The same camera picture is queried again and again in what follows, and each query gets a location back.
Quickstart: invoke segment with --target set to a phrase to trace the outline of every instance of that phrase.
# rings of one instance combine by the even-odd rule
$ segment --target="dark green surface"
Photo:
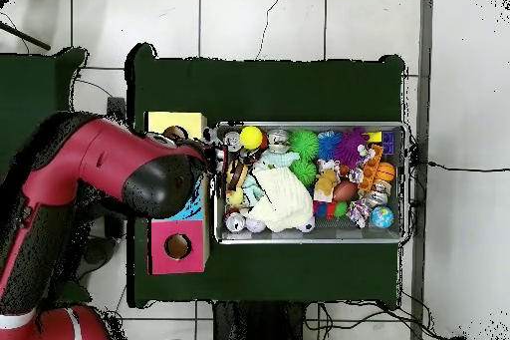
[[[0,54],[0,181],[39,124],[69,109],[71,80],[85,57],[79,48],[56,56]]]
[[[145,111],[200,112],[219,121],[400,121],[403,61],[225,62],[127,59],[137,129]],[[147,274],[146,226],[134,227],[134,288],[128,300],[381,299],[396,305],[397,244],[218,245],[204,273]]]

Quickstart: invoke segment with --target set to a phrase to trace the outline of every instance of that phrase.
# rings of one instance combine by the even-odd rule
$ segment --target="plastic toy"
[[[296,177],[304,186],[312,184],[317,174],[315,165],[308,160],[295,160],[292,162],[289,169],[293,174],[296,175]]]
[[[340,183],[333,189],[333,199],[336,202],[351,200],[358,191],[358,185],[348,181],[346,178],[340,180]]]
[[[369,144],[381,143],[383,141],[383,132],[365,132],[364,137]]]
[[[367,225],[367,219],[371,216],[372,209],[364,199],[354,200],[349,205],[346,216],[357,227],[364,228]]]
[[[275,154],[267,150],[262,153],[260,160],[253,165],[253,172],[257,172],[259,170],[287,168],[298,159],[298,153]]]
[[[310,233],[315,228],[315,218],[312,216],[305,224],[298,225],[296,228],[303,233]]]
[[[260,233],[266,228],[264,221],[254,220],[253,218],[246,218],[246,228],[252,233]]]
[[[227,203],[230,206],[239,206],[243,201],[243,189],[240,186],[237,186],[235,190],[227,192]]]
[[[363,167],[363,180],[358,185],[358,188],[363,191],[370,191],[380,165],[381,157],[383,156],[383,147],[372,144],[372,149],[376,152],[376,156],[368,160]]]
[[[380,163],[376,171],[376,178],[385,181],[392,181],[394,178],[394,168],[390,163]]]
[[[284,154],[289,150],[289,133],[282,129],[268,132],[269,151],[275,154]]]
[[[393,223],[393,212],[387,206],[378,206],[372,212],[371,222],[375,227],[388,228]]]
[[[372,207],[387,204],[387,195],[384,192],[371,190],[370,192],[365,192],[364,198],[367,204]]]
[[[335,206],[335,213],[333,214],[336,218],[340,218],[346,215],[348,205],[346,202],[337,202]]]
[[[389,184],[385,180],[381,180],[380,178],[376,178],[372,183],[372,190],[377,192],[383,192],[387,195],[391,194],[391,184]]]
[[[243,146],[238,132],[227,132],[223,137],[223,143],[231,153],[237,153]]]
[[[233,191],[237,186],[242,186],[247,175],[248,166],[239,161],[230,163],[227,170],[227,190]]]
[[[382,153],[385,156],[392,156],[394,153],[393,132],[382,132]]]
[[[240,142],[246,150],[255,150],[262,144],[262,132],[256,126],[246,126],[241,131]]]
[[[333,158],[333,151],[337,148],[342,139],[340,132],[322,132],[317,135],[319,141],[319,150],[317,151],[317,158],[320,160],[328,161]]]
[[[333,152],[334,160],[338,160],[341,165],[348,166],[349,169],[355,169],[356,163],[360,160],[358,147],[365,144],[363,132],[364,130],[361,128],[345,132],[342,140]]]
[[[303,160],[312,160],[319,149],[319,140],[312,131],[295,131],[289,138],[291,151],[298,153]]]

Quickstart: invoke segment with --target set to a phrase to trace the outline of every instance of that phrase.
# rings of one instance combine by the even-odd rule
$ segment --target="tennis ball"
[[[246,150],[256,150],[262,144],[262,132],[256,126],[247,126],[241,131],[240,140]]]

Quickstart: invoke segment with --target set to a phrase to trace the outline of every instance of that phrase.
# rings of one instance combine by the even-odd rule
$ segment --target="toy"
[[[312,216],[305,224],[298,225],[296,228],[303,233],[310,233],[315,228],[315,218]]]
[[[292,164],[292,162],[298,159],[298,153],[275,154],[267,150],[262,153],[259,161],[253,165],[253,172],[287,168]]]
[[[333,188],[337,185],[337,174],[326,169],[321,174],[316,174],[318,179],[314,187],[314,200],[331,202],[333,200]]]
[[[339,145],[333,152],[333,159],[338,160],[341,165],[348,166],[349,169],[355,169],[356,163],[360,159],[358,147],[365,144],[363,129],[355,128],[345,132]]]
[[[369,144],[383,141],[383,132],[365,132],[363,135]]]
[[[317,157],[320,160],[331,160],[333,158],[333,151],[337,148],[342,139],[340,132],[322,132],[317,135],[319,141],[319,150],[317,151]]]
[[[358,187],[363,191],[369,191],[372,187],[372,182],[378,171],[381,157],[383,156],[383,147],[372,144],[372,149],[376,152],[376,156],[373,159],[367,161],[363,167],[363,180]]]
[[[333,199],[338,201],[350,200],[358,190],[358,185],[352,183],[346,178],[340,180],[340,183],[333,189]]]
[[[314,215],[316,217],[325,217],[328,205],[325,202],[314,200]]]
[[[312,162],[303,159],[298,159],[292,162],[289,169],[296,175],[304,186],[312,184],[317,173],[315,165]]]
[[[256,126],[246,126],[241,131],[240,142],[246,150],[255,150],[262,144],[262,132]]]
[[[248,166],[239,161],[230,163],[227,170],[227,190],[235,190],[237,186],[242,186],[247,175]]]
[[[387,206],[378,206],[372,213],[371,222],[375,227],[388,228],[393,223],[393,212]]]
[[[372,190],[377,192],[383,192],[385,194],[391,194],[391,184],[380,178],[376,178],[372,183]]]
[[[346,216],[357,227],[364,228],[367,225],[367,219],[371,216],[372,209],[364,199],[354,200],[349,205]]]
[[[364,198],[367,204],[372,207],[387,204],[387,195],[384,192],[371,190],[370,192],[365,192]]]
[[[227,192],[227,203],[230,206],[239,206],[243,201],[244,193],[240,186],[237,186],[235,190]]]
[[[312,131],[295,131],[289,138],[291,151],[298,153],[303,160],[312,160],[319,149],[319,140]]]
[[[237,153],[243,146],[241,145],[241,137],[238,132],[227,132],[223,137],[223,143],[227,146],[231,153]]]
[[[392,181],[394,178],[394,168],[390,163],[380,163],[377,171],[376,178],[380,178],[385,181]]]
[[[336,218],[340,218],[346,215],[348,205],[346,202],[337,202],[335,206],[335,213],[333,214]]]
[[[385,156],[392,156],[394,153],[393,132],[382,132],[382,153]]]
[[[231,233],[239,233],[246,226],[246,219],[235,209],[225,212],[225,226]]]
[[[289,134],[282,129],[268,132],[269,151],[275,154],[284,154],[289,150]]]
[[[260,233],[266,228],[264,221],[254,220],[253,218],[246,218],[245,224],[246,228],[252,233]]]
[[[242,148],[239,152],[239,159],[241,162],[246,166],[251,166],[257,162],[257,160],[260,159],[260,156],[262,155],[262,150],[260,148],[257,148],[255,150],[246,150],[245,148]]]

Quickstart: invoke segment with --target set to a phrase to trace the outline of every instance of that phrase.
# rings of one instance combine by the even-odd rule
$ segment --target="toy globe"
[[[246,150],[256,150],[262,145],[263,135],[256,126],[247,126],[241,131],[240,141]]]
[[[393,212],[387,206],[378,206],[372,211],[371,221],[375,227],[388,228],[393,223]]]

